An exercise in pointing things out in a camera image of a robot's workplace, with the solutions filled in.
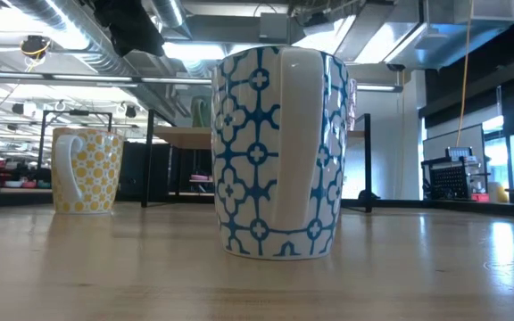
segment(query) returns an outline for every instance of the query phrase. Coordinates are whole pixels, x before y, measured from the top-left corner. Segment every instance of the mug handle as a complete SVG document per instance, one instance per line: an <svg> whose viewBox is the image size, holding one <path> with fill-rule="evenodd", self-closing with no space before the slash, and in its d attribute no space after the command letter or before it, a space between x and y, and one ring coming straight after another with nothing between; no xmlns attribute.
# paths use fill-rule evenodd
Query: mug handle
<svg viewBox="0 0 514 321"><path fill-rule="evenodd" d="M62 135L55 144L54 160L56 162L57 174L62 184L62 198L67 202L82 201L82 192L77 186L75 173L72 170L70 157L82 151L83 140L75 135Z"/></svg>
<svg viewBox="0 0 514 321"><path fill-rule="evenodd" d="M301 226L307 224L320 146L324 70L319 52L287 47L280 55L279 164L271 227L295 229L294 215L300 215Z"/></svg>

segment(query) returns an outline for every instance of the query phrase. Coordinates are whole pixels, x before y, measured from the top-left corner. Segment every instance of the blue and white patterned mug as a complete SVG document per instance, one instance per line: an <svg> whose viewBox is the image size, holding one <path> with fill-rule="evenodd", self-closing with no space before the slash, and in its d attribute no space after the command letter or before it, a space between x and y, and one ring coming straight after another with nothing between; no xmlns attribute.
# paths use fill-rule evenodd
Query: blue and white patterned mug
<svg viewBox="0 0 514 321"><path fill-rule="evenodd" d="M337 58L259 47L213 70L211 151L226 251L256 259L330 252L344 175L348 72Z"/></svg>

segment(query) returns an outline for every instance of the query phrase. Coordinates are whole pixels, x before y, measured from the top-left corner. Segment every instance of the partial mug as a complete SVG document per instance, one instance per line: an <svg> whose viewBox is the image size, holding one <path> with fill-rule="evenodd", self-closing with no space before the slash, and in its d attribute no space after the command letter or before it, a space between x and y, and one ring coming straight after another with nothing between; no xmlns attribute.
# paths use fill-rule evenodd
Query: partial mug
<svg viewBox="0 0 514 321"><path fill-rule="evenodd" d="M124 139L95 129L57 128L51 156L57 213L99 214L112 209Z"/></svg>
<svg viewBox="0 0 514 321"><path fill-rule="evenodd" d="M256 259L327 255L344 177L351 94L344 63L311 49L258 47L221 61L211 86L225 250Z"/></svg>

